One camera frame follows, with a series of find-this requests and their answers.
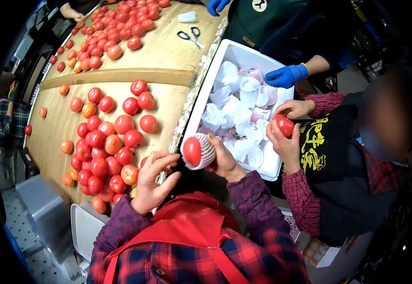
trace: styrofoam box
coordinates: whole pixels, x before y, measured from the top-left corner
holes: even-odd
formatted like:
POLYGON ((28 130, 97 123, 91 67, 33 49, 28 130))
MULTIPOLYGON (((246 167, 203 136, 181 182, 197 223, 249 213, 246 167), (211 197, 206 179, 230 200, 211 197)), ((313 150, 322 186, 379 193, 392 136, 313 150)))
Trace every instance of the styrofoam box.
MULTIPOLYGON (((220 43, 217 53, 210 65, 209 71, 204 79, 203 86, 199 91, 198 98, 192 111, 189 123, 187 124, 186 133, 181 143, 181 147, 184 144, 184 140, 195 134, 201 123, 201 116, 206 108, 206 103, 209 101, 209 94, 211 93, 212 86, 214 84, 215 77, 219 71, 220 65, 224 61, 230 61, 236 64, 240 69, 250 71, 250 69, 256 69, 264 76, 266 73, 277 70, 284 67, 284 65, 271 57, 261 54, 260 52, 251 49, 245 45, 239 44, 231 40, 223 40, 220 43)), ((269 107, 271 110, 270 118, 274 113, 277 106, 281 105, 287 99, 293 99, 294 87, 289 89, 278 88, 277 89, 277 102, 269 107)), ((240 163, 240 165, 247 171, 256 170, 263 179, 274 181, 277 179, 281 168, 281 158, 272 149, 272 142, 263 140, 260 143, 261 150, 263 151, 263 163, 260 167, 254 168, 247 164, 240 163)))
POLYGON ((73 203, 70 207, 73 246, 89 263, 92 258, 95 238, 109 219, 106 215, 97 215, 99 214, 94 211, 92 205, 87 201, 81 205, 73 203))

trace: blue glove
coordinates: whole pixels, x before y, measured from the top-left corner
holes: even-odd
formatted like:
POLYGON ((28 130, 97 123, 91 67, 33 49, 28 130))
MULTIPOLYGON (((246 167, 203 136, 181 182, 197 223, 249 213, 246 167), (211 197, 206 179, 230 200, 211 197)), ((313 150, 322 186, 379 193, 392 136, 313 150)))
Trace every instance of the blue glove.
POLYGON ((207 6, 207 11, 214 17, 218 17, 217 12, 223 11, 226 5, 230 3, 231 0, 211 0, 207 6))
POLYGON ((285 66, 266 74, 264 81, 273 87, 289 89, 294 84, 309 76, 309 70, 303 64, 285 66))

